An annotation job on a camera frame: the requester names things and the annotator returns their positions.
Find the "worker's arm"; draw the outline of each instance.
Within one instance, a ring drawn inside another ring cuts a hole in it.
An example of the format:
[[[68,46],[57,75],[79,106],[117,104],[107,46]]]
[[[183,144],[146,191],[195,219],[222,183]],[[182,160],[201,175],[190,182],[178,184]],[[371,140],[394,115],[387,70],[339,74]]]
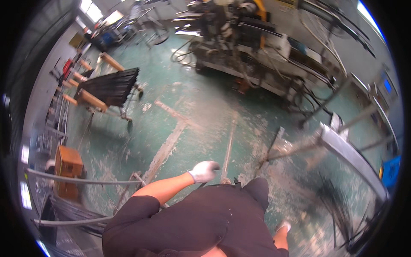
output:
[[[219,169],[220,165],[218,162],[200,162],[192,171],[177,177],[166,178],[150,183],[139,189],[132,196],[149,195],[156,198],[160,202],[160,205],[163,205],[185,187],[194,183],[206,183],[213,180],[215,177],[214,170]]]

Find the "wooden box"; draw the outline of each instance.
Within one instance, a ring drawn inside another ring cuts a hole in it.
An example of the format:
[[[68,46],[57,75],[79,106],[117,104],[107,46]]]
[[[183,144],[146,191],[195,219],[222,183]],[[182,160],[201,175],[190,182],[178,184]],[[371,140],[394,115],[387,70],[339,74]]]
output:
[[[55,154],[55,174],[58,176],[76,178],[81,175],[83,161],[76,149],[59,145]],[[58,196],[65,199],[76,200],[79,191],[75,184],[57,182]]]

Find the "blue screen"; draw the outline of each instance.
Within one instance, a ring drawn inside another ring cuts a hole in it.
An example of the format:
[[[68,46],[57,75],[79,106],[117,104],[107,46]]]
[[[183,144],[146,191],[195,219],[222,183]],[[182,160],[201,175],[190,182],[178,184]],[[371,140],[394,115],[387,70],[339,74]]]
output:
[[[387,89],[388,93],[391,93],[391,85],[387,79],[384,80],[384,86]]]

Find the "black pants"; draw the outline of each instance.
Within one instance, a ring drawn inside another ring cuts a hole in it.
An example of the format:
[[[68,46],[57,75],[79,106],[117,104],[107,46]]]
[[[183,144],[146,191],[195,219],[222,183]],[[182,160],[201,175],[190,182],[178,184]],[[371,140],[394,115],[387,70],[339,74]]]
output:
[[[265,213],[268,208],[268,181],[265,178],[255,178],[242,189],[261,205]]]

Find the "cardboard tube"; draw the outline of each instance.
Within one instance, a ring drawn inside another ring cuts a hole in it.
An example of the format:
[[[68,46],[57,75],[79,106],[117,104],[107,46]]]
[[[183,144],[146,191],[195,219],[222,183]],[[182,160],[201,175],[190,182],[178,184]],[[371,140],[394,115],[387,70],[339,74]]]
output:
[[[89,92],[84,89],[81,89],[79,92],[79,96],[86,102],[90,103],[93,106],[99,107],[103,112],[106,112],[109,108],[103,101],[98,99],[97,97],[93,96]]]
[[[68,83],[68,82],[65,81],[65,80],[63,80],[62,84],[63,84],[64,86],[68,87],[68,88],[72,88],[72,87],[73,87],[72,84]]]
[[[86,77],[84,77],[84,76],[82,76],[80,73],[78,73],[78,72],[75,72],[74,73],[74,77],[76,78],[76,79],[78,79],[78,80],[81,80],[81,81],[87,81],[87,78]]]
[[[79,83],[75,81],[74,79],[69,79],[69,83],[75,86],[76,88],[79,86]]]
[[[77,101],[73,98],[71,98],[70,96],[63,94],[63,98],[66,99],[67,101],[69,101],[70,103],[74,104],[75,106],[77,106]]]
[[[80,60],[80,64],[86,69],[86,70],[91,70],[92,67],[88,65],[84,60]]]
[[[116,60],[114,60],[111,56],[109,56],[107,53],[101,53],[100,57],[103,59],[103,61],[105,61],[106,63],[108,63],[109,65],[111,65],[114,69],[122,72],[125,70],[125,68],[123,66],[120,65],[120,63],[118,63]]]

